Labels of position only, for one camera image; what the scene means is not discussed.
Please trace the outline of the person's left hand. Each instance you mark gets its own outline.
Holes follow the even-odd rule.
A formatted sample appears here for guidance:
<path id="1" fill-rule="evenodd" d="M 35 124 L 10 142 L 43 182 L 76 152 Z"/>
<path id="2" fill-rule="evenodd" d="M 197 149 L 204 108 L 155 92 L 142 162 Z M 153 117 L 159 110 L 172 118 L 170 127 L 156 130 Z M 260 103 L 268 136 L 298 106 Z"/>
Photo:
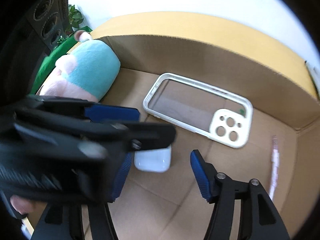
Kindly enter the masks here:
<path id="1" fill-rule="evenodd" d="M 10 198 L 10 203 L 21 215 L 32 213 L 35 210 L 35 202 L 16 195 Z"/>

